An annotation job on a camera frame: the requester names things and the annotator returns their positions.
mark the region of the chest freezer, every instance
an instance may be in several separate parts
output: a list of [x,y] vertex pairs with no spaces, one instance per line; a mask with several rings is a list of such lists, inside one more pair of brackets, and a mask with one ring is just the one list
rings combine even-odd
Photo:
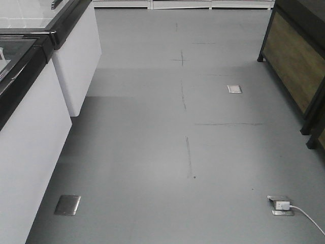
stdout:
[[47,35],[70,116],[78,116],[102,54],[91,0],[2,0],[0,35]]
[[71,127],[48,36],[0,38],[0,243],[25,243]]

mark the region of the power plug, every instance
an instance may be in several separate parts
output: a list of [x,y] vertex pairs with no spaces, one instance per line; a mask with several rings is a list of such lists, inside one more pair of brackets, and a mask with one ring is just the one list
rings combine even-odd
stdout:
[[274,209],[280,211],[289,211],[290,202],[289,201],[274,201]]

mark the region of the cabinet leg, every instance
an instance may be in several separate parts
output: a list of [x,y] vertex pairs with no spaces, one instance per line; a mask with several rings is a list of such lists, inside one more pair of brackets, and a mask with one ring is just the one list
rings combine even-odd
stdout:
[[263,57],[263,55],[260,53],[259,56],[258,56],[258,58],[257,58],[257,61],[258,61],[258,62],[263,62],[263,60],[264,60],[264,57]]
[[306,143],[307,147],[309,149],[315,149],[316,148],[316,141],[313,137],[310,137],[309,141]]
[[308,125],[308,123],[304,124],[304,126],[301,128],[300,133],[304,136],[308,136],[310,135],[310,125]]

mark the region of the freezer glass lid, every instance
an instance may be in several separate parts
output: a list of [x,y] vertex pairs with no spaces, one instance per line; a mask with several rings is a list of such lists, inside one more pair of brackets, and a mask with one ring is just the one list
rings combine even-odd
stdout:
[[32,47],[35,40],[0,39],[0,82]]
[[0,0],[0,28],[45,28],[73,0]]

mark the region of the wooden panel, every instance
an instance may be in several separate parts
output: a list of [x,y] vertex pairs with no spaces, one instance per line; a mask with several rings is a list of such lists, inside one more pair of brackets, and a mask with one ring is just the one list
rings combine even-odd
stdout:
[[323,131],[323,133],[320,135],[318,140],[321,143],[321,145],[323,146],[323,148],[325,148],[325,131]]
[[325,60],[279,13],[263,53],[304,113],[324,79]]

